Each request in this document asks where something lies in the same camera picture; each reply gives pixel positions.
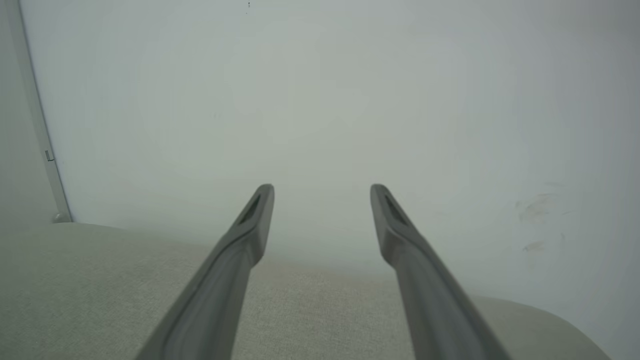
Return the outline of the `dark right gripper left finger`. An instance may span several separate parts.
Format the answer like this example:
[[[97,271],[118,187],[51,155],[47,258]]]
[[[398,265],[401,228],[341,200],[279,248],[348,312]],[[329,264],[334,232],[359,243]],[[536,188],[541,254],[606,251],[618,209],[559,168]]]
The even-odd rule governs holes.
[[[260,185],[138,353],[139,360],[229,360],[251,270],[265,255],[275,189]]]

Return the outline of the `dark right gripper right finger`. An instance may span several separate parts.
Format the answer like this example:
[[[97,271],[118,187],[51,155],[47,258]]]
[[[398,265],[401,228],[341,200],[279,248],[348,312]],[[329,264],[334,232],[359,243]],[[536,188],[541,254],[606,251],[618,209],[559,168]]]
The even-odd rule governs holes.
[[[394,269],[417,360],[509,360],[510,355],[388,187],[370,202],[384,260]]]

